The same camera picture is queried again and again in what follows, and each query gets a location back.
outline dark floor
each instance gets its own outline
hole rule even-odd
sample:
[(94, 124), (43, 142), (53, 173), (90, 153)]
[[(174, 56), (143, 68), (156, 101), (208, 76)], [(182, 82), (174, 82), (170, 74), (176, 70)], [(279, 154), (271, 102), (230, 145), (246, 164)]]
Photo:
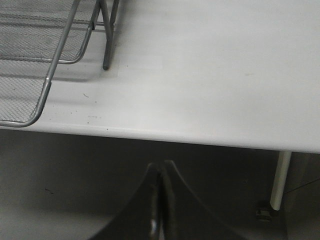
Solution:
[(270, 197), (277, 157), (267, 150), (0, 130), (0, 239), (85, 240), (124, 207), (147, 164), (163, 160), (173, 160), (203, 204), (248, 240), (286, 239), (287, 232), (289, 240), (320, 239), (319, 182), (291, 191), (319, 177), (316, 154), (293, 154), (288, 230), (284, 212), (272, 222), (255, 219), (257, 202)]

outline table top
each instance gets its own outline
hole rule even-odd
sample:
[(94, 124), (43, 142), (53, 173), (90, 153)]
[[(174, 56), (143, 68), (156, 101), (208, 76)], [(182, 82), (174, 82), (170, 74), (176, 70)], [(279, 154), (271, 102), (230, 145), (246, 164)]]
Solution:
[(320, 2), (120, 1), (26, 131), (320, 153)]

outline white surface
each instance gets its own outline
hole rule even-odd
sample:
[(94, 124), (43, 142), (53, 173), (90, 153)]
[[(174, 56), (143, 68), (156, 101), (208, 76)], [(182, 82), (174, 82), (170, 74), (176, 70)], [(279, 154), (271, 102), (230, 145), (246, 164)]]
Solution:
[(320, 152), (318, 0), (121, 1), (28, 131)]

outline desk organizer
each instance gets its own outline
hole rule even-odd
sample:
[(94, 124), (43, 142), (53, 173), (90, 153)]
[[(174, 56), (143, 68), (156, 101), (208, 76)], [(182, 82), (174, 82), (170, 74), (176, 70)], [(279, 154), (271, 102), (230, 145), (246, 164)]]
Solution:
[(105, 28), (103, 69), (110, 67), (118, 5), (109, 18), (106, 0), (0, 1), (0, 126), (37, 121), (57, 64), (81, 60), (96, 24)]

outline wire mesh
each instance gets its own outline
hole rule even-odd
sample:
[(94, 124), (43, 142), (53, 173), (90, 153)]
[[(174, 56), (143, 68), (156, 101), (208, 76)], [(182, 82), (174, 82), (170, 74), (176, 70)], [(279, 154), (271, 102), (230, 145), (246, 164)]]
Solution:
[[(0, 59), (49, 62), (73, 0), (1, 0)], [(96, 0), (80, 0), (60, 60), (79, 58)]]
[(32, 119), (50, 63), (0, 60), (0, 120)]

